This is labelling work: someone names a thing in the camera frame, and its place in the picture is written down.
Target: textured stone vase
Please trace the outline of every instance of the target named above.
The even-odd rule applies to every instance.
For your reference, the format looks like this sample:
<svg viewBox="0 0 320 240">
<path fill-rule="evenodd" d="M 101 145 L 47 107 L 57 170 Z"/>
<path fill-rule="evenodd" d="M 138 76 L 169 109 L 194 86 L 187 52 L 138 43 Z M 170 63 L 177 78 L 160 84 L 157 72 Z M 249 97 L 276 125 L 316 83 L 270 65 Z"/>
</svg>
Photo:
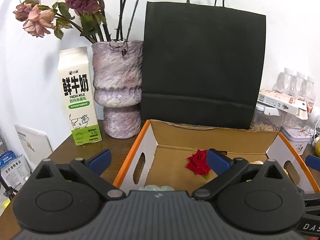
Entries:
<svg viewBox="0 0 320 240">
<path fill-rule="evenodd" d="M 114 138 L 139 133 L 143 41 L 92 45 L 94 100 L 104 106 L 104 129 Z"/>
</svg>

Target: white wall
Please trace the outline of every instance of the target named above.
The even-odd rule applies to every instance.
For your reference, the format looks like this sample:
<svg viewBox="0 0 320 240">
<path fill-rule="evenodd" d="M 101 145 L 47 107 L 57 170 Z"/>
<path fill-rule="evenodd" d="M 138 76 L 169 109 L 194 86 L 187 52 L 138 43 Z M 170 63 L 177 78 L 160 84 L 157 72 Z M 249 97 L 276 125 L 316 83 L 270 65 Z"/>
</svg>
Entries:
<svg viewBox="0 0 320 240">
<path fill-rule="evenodd" d="M 52 5 L 56 0 L 41 0 Z M 148 0 L 174 1 L 186 0 Z M 145 7 L 140 0 L 130 39 L 143 40 Z M 213 5 L 214 0 L 191 0 Z M 88 46 L 75 29 L 66 30 L 62 41 L 53 34 L 35 38 L 22 29 L 12 11 L 18 0 L 0 0 L 0 128 L 5 141 L 18 154 L 23 148 L 14 124 L 45 132 L 53 149 L 70 135 L 62 111 L 57 64 L 61 49 Z M 124 33 L 135 0 L 127 0 Z M 105 0 L 109 31 L 115 33 L 119 0 Z M 320 0 L 225 0 L 225 6 L 267 15 L 267 39 L 261 86 L 271 88 L 284 67 L 320 78 Z M 320 98 L 320 82 L 317 84 Z M 102 107 L 97 107 L 102 119 Z"/>
</svg>

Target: blue package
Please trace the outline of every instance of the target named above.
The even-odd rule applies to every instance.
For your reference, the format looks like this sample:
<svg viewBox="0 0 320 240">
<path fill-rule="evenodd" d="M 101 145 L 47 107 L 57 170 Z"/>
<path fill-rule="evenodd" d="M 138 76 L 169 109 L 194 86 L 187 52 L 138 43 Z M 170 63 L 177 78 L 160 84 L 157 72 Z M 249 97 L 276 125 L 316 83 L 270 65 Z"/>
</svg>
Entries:
<svg viewBox="0 0 320 240">
<path fill-rule="evenodd" d="M 6 166 L 9 162 L 16 159 L 16 155 L 13 151 L 6 151 L 4 154 L 0 156 L 0 169 Z"/>
</svg>

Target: container lid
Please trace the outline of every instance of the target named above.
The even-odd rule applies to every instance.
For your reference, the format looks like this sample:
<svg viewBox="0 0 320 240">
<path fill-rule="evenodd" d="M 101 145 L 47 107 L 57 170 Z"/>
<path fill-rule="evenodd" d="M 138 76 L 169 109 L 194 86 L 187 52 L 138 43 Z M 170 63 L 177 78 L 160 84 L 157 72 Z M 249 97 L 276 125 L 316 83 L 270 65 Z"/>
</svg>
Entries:
<svg viewBox="0 0 320 240">
<path fill-rule="evenodd" d="M 289 75 L 293 75 L 293 70 L 290 69 L 290 68 L 285 67 L 285 68 L 284 68 L 284 73 L 285 73 L 285 74 L 289 74 Z"/>
<path fill-rule="evenodd" d="M 315 82 L 315 79 L 314 79 L 313 77 L 310 77 L 310 76 L 307 77 L 307 80 L 308 80 L 309 82 L 311 82 L 311 83 L 314 83 L 314 82 Z"/>
<path fill-rule="evenodd" d="M 257 103 L 256 104 L 256 109 L 259 111 L 262 111 L 265 115 L 274 115 L 274 116 L 281 116 L 282 111 L 272 107 L 272 106 L 267 106 L 262 103 Z"/>
<path fill-rule="evenodd" d="M 297 71 L 297 77 L 304 78 L 306 75 L 302 72 Z"/>
<path fill-rule="evenodd" d="M 299 125 L 282 126 L 280 132 L 293 142 L 307 142 L 310 140 L 310 135 Z"/>
</svg>

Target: brown tabletop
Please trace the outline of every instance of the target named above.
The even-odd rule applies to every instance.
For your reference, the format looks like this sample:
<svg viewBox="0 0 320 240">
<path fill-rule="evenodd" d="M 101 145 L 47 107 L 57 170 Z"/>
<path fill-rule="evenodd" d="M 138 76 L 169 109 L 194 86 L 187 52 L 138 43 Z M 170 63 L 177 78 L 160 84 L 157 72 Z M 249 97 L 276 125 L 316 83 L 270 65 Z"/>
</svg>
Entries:
<svg viewBox="0 0 320 240">
<path fill-rule="evenodd" d="M 129 139 L 114 139 L 108 136 L 103 129 L 103 121 L 99 120 L 102 141 L 76 146 L 70 135 L 50 156 L 55 163 L 69 163 L 77 157 L 90 158 L 96 153 L 110 149 L 112 162 L 110 167 L 101 175 L 103 179 L 112 183 L 121 168 L 136 136 Z M 20 227 L 13 215 L 12 203 L 4 210 L 0 217 L 0 240 L 10 240 L 20 232 Z"/>
</svg>

